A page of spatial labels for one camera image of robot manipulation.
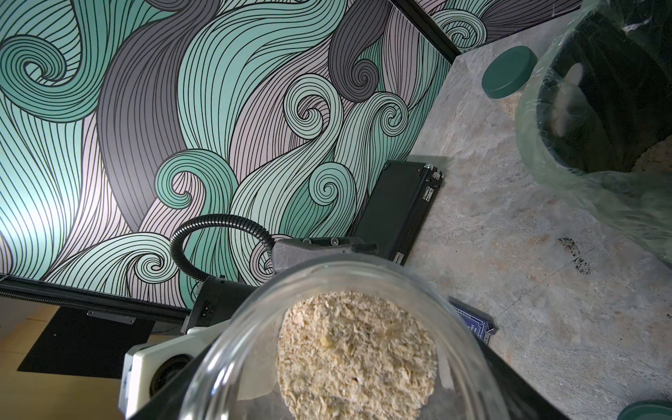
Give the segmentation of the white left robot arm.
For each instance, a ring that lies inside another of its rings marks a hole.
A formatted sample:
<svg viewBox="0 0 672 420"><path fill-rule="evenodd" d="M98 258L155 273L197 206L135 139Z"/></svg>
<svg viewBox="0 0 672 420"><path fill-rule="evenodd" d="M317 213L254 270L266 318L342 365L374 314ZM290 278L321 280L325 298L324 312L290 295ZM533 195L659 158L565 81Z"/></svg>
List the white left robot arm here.
<svg viewBox="0 0 672 420"><path fill-rule="evenodd" d="M262 245L262 250L271 257L273 275L320 257L348 254L375 255L378 250L373 243L365 243L356 237L276 240L267 229L258 223L238 215L216 213L192 218L178 227L170 241L170 254L173 262L182 273L199 283L196 301L190 315L185 320L183 332L193 327L211 327L229 320L257 289L245 283L209 275L194 266L186 257L184 241L187 236L202 229L219 227L236 229L257 238Z"/></svg>

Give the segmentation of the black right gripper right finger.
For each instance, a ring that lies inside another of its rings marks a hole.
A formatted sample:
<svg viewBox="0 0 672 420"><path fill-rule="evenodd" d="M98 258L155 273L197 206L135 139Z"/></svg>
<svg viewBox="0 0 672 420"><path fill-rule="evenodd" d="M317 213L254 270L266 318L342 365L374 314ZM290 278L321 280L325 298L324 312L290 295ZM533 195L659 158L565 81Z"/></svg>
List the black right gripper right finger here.
<svg viewBox="0 0 672 420"><path fill-rule="evenodd" d="M519 374L509 367L488 345L478 341L486 363L502 392L511 419L568 420Z"/></svg>

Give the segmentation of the green jar lid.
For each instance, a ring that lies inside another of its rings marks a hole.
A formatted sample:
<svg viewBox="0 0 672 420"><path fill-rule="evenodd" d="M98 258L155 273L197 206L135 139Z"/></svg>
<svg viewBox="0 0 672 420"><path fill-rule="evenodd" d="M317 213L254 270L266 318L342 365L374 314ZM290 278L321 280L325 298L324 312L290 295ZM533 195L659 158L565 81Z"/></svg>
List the green jar lid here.
<svg viewBox="0 0 672 420"><path fill-rule="evenodd" d="M647 400L626 406L618 415L618 420L672 420L672 403Z"/></svg>

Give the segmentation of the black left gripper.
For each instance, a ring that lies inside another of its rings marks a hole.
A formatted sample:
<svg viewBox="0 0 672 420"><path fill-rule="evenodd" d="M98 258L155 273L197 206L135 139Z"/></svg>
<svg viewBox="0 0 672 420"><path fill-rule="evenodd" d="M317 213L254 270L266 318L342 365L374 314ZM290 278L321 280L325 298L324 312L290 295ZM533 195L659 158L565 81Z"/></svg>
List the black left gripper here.
<svg viewBox="0 0 672 420"><path fill-rule="evenodd" d="M357 237L320 237L283 239L272 250L272 268L275 273L313 259L346 254L376 255L378 247Z"/></svg>

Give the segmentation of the black bin with green liner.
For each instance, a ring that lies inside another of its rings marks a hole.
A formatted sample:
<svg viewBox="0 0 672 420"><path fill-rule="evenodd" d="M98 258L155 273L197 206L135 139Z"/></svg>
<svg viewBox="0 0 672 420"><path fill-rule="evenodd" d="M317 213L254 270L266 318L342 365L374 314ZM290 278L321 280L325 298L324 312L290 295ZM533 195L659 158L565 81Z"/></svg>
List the black bin with green liner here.
<svg viewBox="0 0 672 420"><path fill-rule="evenodd" d="M584 2L519 102L523 164L571 206L669 262L671 177L634 167L670 133L670 2Z"/></svg>

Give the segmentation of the glass oatmeal jar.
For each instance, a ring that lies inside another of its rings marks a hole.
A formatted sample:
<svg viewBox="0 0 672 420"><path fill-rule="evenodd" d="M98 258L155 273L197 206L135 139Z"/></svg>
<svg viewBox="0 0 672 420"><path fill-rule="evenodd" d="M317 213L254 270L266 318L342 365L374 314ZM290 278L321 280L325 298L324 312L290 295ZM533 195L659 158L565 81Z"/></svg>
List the glass oatmeal jar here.
<svg viewBox="0 0 672 420"><path fill-rule="evenodd" d="M481 344L432 286L376 257L287 269L236 310L182 419L506 419Z"/></svg>

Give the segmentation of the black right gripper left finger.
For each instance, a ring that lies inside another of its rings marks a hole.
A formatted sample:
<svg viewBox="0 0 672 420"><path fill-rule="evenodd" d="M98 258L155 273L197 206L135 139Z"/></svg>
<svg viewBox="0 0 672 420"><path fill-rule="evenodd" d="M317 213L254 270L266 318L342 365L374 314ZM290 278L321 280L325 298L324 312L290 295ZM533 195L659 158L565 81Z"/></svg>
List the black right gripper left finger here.
<svg viewBox="0 0 672 420"><path fill-rule="evenodd" d="M211 419L210 404L215 392L216 372L221 357L203 351L173 370L164 386L131 419Z"/></svg>

